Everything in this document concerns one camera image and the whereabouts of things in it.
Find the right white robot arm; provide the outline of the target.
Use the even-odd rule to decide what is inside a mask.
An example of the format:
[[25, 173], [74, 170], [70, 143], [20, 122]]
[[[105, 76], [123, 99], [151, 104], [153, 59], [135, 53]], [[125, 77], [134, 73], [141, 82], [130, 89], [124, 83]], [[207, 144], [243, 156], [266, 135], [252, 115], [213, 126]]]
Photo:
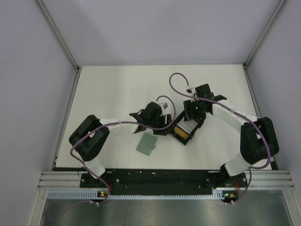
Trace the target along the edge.
[[194, 97], [184, 102], [186, 120], [210, 113], [240, 134], [239, 153], [220, 167], [219, 179], [224, 186], [231, 186], [236, 182], [237, 175], [279, 152], [277, 136], [270, 118], [246, 114], [223, 95], [214, 95], [208, 84], [195, 88], [187, 86], [186, 91]]

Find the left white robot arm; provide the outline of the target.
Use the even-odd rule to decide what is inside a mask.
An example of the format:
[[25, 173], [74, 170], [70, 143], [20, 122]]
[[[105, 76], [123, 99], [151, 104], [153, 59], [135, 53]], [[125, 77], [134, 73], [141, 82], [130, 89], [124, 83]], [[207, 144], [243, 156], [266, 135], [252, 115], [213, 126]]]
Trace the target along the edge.
[[166, 135], [172, 122], [171, 114], [165, 113], [166, 102], [151, 101], [144, 109], [121, 119], [98, 119], [89, 115], [71, 134], [69, 143], [80, 155], [80, 160], [92, 171], [90, 181], [95, 186], [103, 186], [107, 176], [100, 160], [100, 152], [109, 137], [119, 134], [136, 134], [146, 129]]

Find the green card holder wallet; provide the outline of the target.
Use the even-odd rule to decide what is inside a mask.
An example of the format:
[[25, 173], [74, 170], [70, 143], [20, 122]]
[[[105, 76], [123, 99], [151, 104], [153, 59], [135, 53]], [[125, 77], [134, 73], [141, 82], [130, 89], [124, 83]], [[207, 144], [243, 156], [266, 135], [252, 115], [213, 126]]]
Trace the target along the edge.
[[136, 151], [149, 156], [156, 148], [157, 137], [148, 133], [144, 133], [139, 141]]

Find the black card box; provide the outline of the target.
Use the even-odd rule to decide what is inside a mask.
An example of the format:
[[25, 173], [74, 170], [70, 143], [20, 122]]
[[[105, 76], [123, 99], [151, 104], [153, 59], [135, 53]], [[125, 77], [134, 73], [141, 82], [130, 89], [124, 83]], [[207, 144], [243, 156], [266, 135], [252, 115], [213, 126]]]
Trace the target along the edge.
[[186, 121], [185, 119], [186, 114], [183, 110], [172, 124], [174, 129], [172, 136], [183, 145], [187, 145], [194, 137], [195, 132], [203, 126], [206, 115], [202, 114], [200, 118], [192, 118], [190, 121]]

